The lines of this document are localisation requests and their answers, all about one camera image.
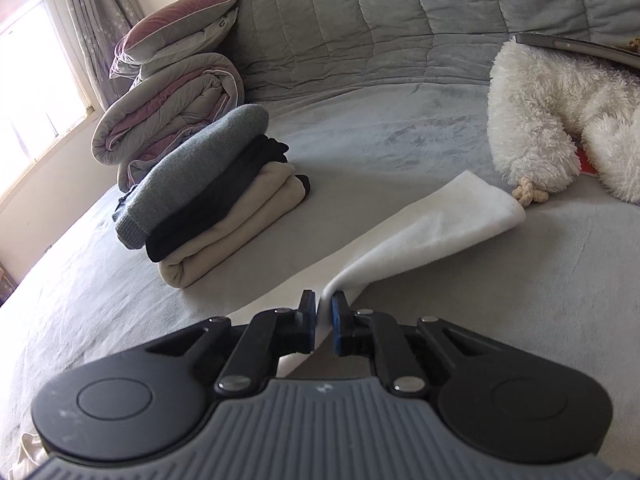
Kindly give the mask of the white cream sweatshirt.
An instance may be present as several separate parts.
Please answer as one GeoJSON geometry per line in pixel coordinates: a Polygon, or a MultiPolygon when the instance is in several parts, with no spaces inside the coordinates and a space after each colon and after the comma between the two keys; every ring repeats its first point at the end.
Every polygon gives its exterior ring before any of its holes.
{"type": "Polygon", "coordinates": [[[334,292],[341,290],[348,300],[355,300],[371,283],[454,255],[524,220],[524,208],[510,194],[471,171],[462,172],[438,191],[232,312],[230,320],[245,324],[269,308],[295,306],[308,286],[319,294],[314,342],[322,344],[331,333],[334,292]]]}

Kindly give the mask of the folded beige garment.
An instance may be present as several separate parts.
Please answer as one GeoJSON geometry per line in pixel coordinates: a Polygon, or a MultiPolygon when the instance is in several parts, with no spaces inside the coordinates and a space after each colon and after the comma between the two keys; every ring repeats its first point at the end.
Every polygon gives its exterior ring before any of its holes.
{"type": "Polygon", "coordinates": [[[310,189],[309,178],[289,162],[263,166],[224,218],[158,264],[160,276],[173,288],[192,285],[297,207],[310,189]]]}

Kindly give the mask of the folded black garment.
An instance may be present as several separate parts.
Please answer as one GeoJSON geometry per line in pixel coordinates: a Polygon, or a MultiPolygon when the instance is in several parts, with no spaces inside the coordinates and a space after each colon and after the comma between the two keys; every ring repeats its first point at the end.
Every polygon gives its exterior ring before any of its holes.
{"type": "Polygon", "coordinates": [[[152,231],[145,243],[152,262],[160,262],[176,249],[221,221],[256,180],[268,162],[287,162],[288,146],[264,134],[256,136],[205,190],[152,231]]]}

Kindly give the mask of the folded grey garment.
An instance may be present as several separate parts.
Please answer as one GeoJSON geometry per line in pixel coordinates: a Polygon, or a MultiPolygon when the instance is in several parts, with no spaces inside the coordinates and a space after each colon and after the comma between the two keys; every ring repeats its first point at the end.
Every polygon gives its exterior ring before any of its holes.
{"type": "Polygon", "coordinates": [[[128,249],[142,248],[164,220],[203,192],[268,125],[268,110],[245,104],[166,155],[116,208],[120,242],[128,249]]]}

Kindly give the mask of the grey bed blanket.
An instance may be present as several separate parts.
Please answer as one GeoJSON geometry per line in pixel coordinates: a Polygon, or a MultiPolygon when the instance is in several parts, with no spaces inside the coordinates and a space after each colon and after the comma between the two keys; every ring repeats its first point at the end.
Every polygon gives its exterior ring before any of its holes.
{"type": "MultiPolygon", "coordinates": [[[[270,136],[311,182],[307,199],[187,289],[119,243],[110,186],[1,310],[1,468],[32,430],[51,376],[212,315],[227,315],[430,195],[463,171],[500,185],[482,84],[391,84],[268,104],[270,136]]],[[[614,419],[601,457],[639,467],[639,209],[581,177],[517,228],[370,285],[362,308],[440,318],[577,368],[614,419]]]]}

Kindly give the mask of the folded grey pink quilt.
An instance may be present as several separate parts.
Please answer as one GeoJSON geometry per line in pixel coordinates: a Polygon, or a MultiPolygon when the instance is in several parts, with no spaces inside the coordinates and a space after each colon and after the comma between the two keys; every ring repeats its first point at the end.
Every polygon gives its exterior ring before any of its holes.
{"type": "Polygon", "coordinates": [[[179,144],[243,102],[243,81],[228,58],[188,56],[138,81],[107,109],[93,133],[93,157],[118,168],[117,185],[127,192],[179,144]]]}

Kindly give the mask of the white plush toy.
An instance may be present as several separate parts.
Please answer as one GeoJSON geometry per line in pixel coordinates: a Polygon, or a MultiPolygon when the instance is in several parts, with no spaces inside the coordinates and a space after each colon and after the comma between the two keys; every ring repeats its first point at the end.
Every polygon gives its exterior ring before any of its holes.
{"type": "Polygon", "coordinates": [[[608,192],[639,200],[639,77],[585,55],[503,44],[490,70],[494,166],[524,207],[566,190],[585,158],[608,192]]]}

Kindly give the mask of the grey quilted headboard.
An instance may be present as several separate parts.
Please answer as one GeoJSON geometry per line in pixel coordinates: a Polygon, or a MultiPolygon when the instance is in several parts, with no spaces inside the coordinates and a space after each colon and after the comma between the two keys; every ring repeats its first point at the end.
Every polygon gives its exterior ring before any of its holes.
{"type": "Polygon", "coordinates": [[[222,50],[252,101],[372,84],[484,84],[518,32],[621,44],[639,0],[239,0],[222,50]]]}

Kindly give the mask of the pink grey pillow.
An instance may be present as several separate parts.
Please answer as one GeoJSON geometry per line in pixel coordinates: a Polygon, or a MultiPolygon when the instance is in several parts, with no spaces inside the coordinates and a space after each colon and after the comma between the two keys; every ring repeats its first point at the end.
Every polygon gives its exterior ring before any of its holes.
{"type": "Polygon", "coordinates": [[[146,16],[114,50],[110,77],[148,78],[198,53],[212,52],[229,35],[240,0],[177,0],[146,16]]]}

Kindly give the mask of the window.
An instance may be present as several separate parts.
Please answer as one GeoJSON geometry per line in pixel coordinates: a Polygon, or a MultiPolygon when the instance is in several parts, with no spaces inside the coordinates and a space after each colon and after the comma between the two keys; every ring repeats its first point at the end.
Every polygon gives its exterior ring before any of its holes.
{"type": "Polygon", "coordinates": [[[1,196],[9,196],[99,105],[54,0],[1,15],[1,196]]]}

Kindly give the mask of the dark tablet device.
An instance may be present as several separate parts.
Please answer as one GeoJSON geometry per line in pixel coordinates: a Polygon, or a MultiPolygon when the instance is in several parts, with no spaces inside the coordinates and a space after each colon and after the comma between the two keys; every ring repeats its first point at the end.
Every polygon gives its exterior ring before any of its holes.
{"type": "Polygon", "coordinates": [[[594,42],[568,39],[562,37],[530,34],[520,32],[514,36],[518,44],[526,44],[529,47],[553,49],[574,54],[589,55],[593,58],[602,58],[608,62],[623,64],[637,70],[640,68],[638,53],[634,53],[622,48],[604,46],[594,42]]]}

